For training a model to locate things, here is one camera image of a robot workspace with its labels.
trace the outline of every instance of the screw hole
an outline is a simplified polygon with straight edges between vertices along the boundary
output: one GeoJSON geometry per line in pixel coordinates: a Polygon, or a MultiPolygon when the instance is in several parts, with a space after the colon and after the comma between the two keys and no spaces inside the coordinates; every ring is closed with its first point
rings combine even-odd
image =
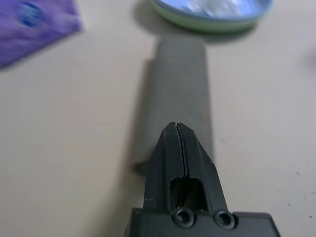
{"type": "Polygon", "coordinates": [[[214,213],[215,222],[225,230],[232,230],[236,223],[234,216],[226,210],[218,210],[214,213]]]}
{"type": "Polygon", "coordinates": [[[177,213],[177,219],[186,224],[190,221],[190,215],[188,214],[188,212],[184,211],[184,210],[180,210],[178,213],[177,213]]]}
{"type": "Polygon", "coordinates": [[[227,213],[220,213],[218,219],[224,226],[229,226],[232,223],[232,219],[227,213]]]}
{"type": "Polygon", "coordinates": [[[194,224],[194,214],[186,207],[180,207],[173,214],[173,221],[182,228],[190,228],[194,224]]]}

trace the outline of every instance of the blue logo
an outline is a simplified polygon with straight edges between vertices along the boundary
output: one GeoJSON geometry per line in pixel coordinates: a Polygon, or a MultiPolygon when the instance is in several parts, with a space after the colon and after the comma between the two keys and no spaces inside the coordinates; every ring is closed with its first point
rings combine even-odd
{"type": "Polygon", "coordinates": [[[17,7],[20,22],[27,27],[35,27],[44,19],[43,11],[34,3],[25,1],[17,7]]]}

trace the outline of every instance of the beige desk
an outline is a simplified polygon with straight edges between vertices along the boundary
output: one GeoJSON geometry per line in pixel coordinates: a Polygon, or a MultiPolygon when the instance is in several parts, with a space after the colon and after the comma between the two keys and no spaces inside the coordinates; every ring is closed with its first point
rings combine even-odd
{"type": "MultiPolygon", "coordinates": [[[[146,3],[79,0],[86,32],[0,73],[3,237],[119,237],[142,204],[127,172],[146,60],[183,33],[146,3]]],[[[217,169],[231,211],[316,235],[316,2],[277,0],[236,39],[207,41],[217,169]]]]}

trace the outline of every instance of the gray textured strip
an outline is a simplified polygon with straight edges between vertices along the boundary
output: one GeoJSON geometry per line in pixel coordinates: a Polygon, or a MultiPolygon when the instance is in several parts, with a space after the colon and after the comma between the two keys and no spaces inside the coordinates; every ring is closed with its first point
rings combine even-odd
{"type": "Polygon", "coordinates": [[[211,156],[205,47],[202,39],[172,36],[158,46],[156,67],[142,126],[141,153],[150,154],[170,122],[195,131],[211,156]]]}

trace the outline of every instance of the purple paper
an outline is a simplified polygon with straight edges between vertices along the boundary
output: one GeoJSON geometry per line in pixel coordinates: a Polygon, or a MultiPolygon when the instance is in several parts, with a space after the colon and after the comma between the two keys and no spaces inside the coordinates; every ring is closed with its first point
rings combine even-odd
{"type": "Polygon", "coordinates": [[[0,0],[0,67],[79,29],[72,0],[0,0]]]}

